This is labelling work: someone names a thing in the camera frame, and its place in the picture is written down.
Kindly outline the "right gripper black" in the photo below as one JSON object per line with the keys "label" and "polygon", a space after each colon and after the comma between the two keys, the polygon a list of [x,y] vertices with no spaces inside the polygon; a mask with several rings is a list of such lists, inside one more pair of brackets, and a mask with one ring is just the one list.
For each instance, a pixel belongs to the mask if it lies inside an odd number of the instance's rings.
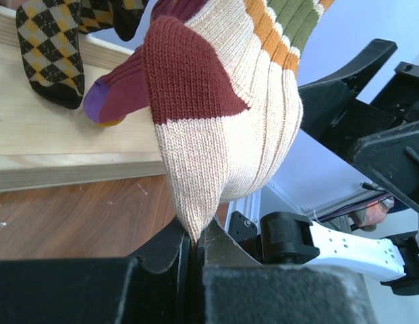
{"label": "right gripper black", "polygon": [[[330,128],[356,127],[369,109],[357,96],[396,50],[395,42],[376,38],[337,71],[300,86],[302,130],[321,141]],[[400,62],[371,106],[395,120],[384,130],[358,139],[350,151],[350,163],[419,213],[419,64]]]}

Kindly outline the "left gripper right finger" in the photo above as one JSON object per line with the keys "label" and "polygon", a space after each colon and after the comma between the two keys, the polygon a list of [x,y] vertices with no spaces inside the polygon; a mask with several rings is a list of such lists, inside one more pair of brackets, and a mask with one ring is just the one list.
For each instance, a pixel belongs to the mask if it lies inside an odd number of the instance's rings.
{"label": "left gripper right finger", "polygon": [[364,280],[339,267],[261,265],[217,220],[202,233],[205,323],[376,323]]}

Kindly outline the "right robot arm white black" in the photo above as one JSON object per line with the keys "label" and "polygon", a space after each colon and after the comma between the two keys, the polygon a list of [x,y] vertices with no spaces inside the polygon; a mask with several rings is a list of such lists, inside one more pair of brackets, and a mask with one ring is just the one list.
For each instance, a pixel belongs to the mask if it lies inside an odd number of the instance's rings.
{"label": "right robot arm white black", "polygon": [[[225,229],[258,262],[345,267],[396,295],[419,295],[419,65],[399,63],[371,103],[357,98],[396,48],[376,38],[340,70],[300,87],[305,133],[368,178],[365,197],[313,220],[288,212],[260,216],[259,193],[232,202]],[[332,225],[391,197],[417,212],[418,230],[373,240]]]}

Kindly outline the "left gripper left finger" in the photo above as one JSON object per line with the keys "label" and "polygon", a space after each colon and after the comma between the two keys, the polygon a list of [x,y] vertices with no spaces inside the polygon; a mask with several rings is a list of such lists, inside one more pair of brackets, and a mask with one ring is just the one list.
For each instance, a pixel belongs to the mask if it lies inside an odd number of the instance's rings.
{"label": "left gripper left finger", "polygon": [[181,323],[189,249],[173,219],[128,256],[0,261],[0,323]]}

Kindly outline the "maroon purple sock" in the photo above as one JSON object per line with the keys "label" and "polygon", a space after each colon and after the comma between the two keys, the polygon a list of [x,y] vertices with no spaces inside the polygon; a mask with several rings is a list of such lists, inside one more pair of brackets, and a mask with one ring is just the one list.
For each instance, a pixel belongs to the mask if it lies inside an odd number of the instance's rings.
{"label": "maroon purple sock", "polygon": [[[157,1],[150,21],[159,16],[173,16],[181,22],[193,17],[205,1]],[[115,125],[126,115],[149,106],[142,46],[112,72],[101,76],[83,100],[86,116],[97,124]]]}

